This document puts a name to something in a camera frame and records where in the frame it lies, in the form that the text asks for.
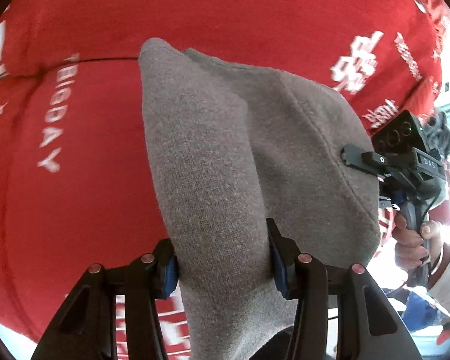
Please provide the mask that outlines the person's right hand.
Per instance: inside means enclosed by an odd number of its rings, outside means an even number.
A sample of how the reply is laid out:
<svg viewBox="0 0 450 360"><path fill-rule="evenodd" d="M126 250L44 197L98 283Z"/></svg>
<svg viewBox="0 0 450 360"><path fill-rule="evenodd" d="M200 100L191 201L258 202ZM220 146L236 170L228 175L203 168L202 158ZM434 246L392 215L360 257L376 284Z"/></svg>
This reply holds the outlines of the person's right hand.
<svg viewBox="0 0 450 360"><path fill-rule="evenodd" d="M443 246L442 224L433 220L424 222L419 232L407 228L406 219L398 212L394 218L393 239L395 263L403 270L410 271L428 261L435 267Z"/></svg>

